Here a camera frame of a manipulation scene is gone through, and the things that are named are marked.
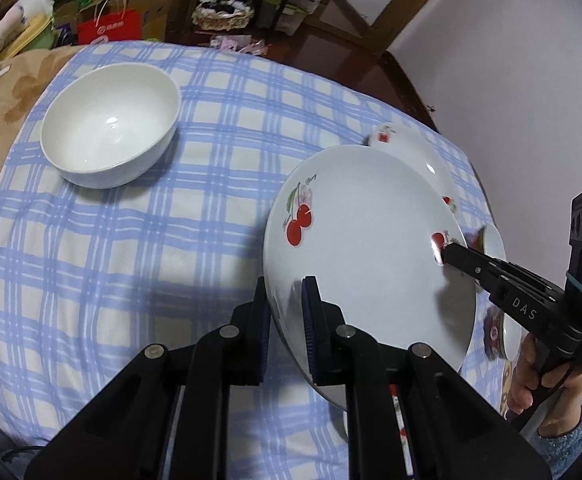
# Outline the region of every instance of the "plaid tablecloth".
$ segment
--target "plaid tablecloth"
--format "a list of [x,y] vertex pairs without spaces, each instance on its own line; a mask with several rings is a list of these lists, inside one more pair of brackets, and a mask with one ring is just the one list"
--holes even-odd
[[[68,83],[122,61],[159,66],[181,86],[178,130],[134,182],[81,189],[45,160],[40,123]],[[146,344],[191,344],[228,322],[262,273],[266,215],[286,177],[318,150],[362,143],[386,121],[413,128],[446,161],[465,233],[491,220],[461,150],[321,77],[168,44],[109,43],[73,57],[0,175],[0,407],[10,430],[43,443]],[[485,357],[487,305],[483,293],[462,373],[498,406],[503,362]],[[302,379],[273,330],[264,385],[232,390],[230,478],[346,478],[346,461],[340,410]]]

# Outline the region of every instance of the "person's arm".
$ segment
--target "person's arm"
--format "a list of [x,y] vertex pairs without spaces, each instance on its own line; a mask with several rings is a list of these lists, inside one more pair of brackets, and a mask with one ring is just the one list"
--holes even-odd
[[[518,415],[533,403],[531,390],[540,384],[535,363],[535,338],[528,334],[522,347],[506,401]],[[542,386],[552,388],[566,373],[569,364],[542,377]],[[582,368],[575,368],[564,382],[562,394],[547,414],[530,444],[546,460],[553,478],[564,473],[582,451]]]

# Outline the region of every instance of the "white bag handle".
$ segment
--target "white bag handle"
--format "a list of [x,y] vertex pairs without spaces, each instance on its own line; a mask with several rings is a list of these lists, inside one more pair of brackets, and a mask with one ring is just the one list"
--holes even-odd
[[[104,4],[100,7],[100,12],[98,12],[98,5],[104,1]],[[95,19],[95,26],[96,28],[98,28],[98,26],[100,25],[100,16],[102,15],[102,11],[104,10],[104,7],[106,7],[106,3],[109,0],[98,0],[98,2],[95,5],[95,9],[93,10],[93,18]],[[119,0],[113,0],[116,3],[116,12],[120,11],[120,3]],[[122,0],[122,4],[124,5],[124,9],[122,10],[122,18],[124,18],[124,15],[126,14],[126,0]]]

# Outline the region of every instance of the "blue sleeve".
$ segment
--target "blue sleeve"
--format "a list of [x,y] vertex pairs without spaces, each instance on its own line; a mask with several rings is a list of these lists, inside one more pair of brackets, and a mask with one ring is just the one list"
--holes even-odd
[[536,433],[530,444],[546,460],[551,468],[553,480],[556,480],[582,452],[582,415],[580,423],[567,434],[556,438],[544,438]]

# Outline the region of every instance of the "brown blanket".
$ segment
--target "brown blanket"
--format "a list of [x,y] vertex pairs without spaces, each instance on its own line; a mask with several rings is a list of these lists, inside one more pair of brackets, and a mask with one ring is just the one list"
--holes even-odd
[[24,118],[60,69],[81,49],[31,50],[0,62],[0,171]]

